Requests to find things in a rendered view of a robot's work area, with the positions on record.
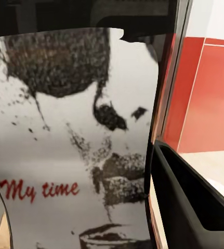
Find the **saucer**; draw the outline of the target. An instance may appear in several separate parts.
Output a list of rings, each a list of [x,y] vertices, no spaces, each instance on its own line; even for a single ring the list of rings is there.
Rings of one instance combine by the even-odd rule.
[[[211,179],[211,178],[205,178],[209,183],[212,184],[212,186],[214,186],[215,189],[217,189],[223,196],[224,196],[224,184]]]

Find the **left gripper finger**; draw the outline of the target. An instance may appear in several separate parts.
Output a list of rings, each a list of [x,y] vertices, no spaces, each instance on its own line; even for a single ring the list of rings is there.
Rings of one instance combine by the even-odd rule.
[[[224,196],[163,141],[151,177],[168,249],[224,249]]]

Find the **bottle of coffee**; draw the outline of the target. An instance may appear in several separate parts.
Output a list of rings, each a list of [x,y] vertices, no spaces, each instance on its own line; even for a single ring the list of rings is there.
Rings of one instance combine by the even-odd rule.
[[[163,249],[151,163],[180,0],[0,0],[10,249]]]

